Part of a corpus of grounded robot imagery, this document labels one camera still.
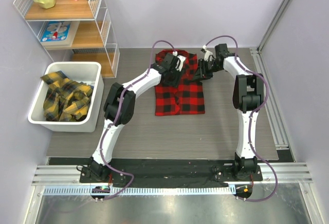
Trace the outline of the red black plaid shirt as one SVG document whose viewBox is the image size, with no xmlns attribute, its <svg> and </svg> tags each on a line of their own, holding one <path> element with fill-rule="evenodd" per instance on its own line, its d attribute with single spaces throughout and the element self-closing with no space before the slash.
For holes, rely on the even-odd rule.
<svg viewBox="0 0 329 224">
<path fill-rule="evenodd" d="M 202 82 L 192 80 L 197 67 L 196 54 L 178 49 L 178 55 L 186 58 L 183 75 L 177 87 L 160 83 L 155 86 L 155 115 L 201 115 L 205 113 L 205 100 Z"/>
</svg>

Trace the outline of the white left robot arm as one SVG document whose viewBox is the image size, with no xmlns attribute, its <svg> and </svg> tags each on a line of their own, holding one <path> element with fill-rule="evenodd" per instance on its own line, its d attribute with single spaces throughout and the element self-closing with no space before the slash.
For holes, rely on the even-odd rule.
<svg viewBox="0 0 329 224">
<path fill-rule="evenodd" d="M 91 182 L 105 182 L 113 171 L 109 163 L 124 126 L 133 117 L 136 99 L 150 88 L 164 83 L 176 87 L 183 73 L 186 57 L 177 51 L 167 53 L 164 60 L 153 63 L 135 79 L 124 84 L 114 83 L 104 105 L 104 128 L 97 149 L 81 170 L 81 177 Z"/>
</svg>

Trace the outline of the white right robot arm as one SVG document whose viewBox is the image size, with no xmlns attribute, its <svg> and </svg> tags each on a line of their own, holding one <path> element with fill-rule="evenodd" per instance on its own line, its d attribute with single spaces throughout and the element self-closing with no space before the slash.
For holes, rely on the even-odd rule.
<svg viewBox="0 0 329 224">
<path fill-rule="evenodd" d="M 234 78 L 232 103 L 239 118 L 239 139 L 230 174 L 236 180 L 244 180 L 257 172 L 258 158 L 254 143 L 258 108 L 264 102 L 262 76 L 247 68 L 236 54 L 228 50 L 226 44 L 216 45 L 215 53 L 204 45 L 201 52 L 204 56 L 198 60 L 194 81 L 208 80 L 221 70 Z"/>
</svg>

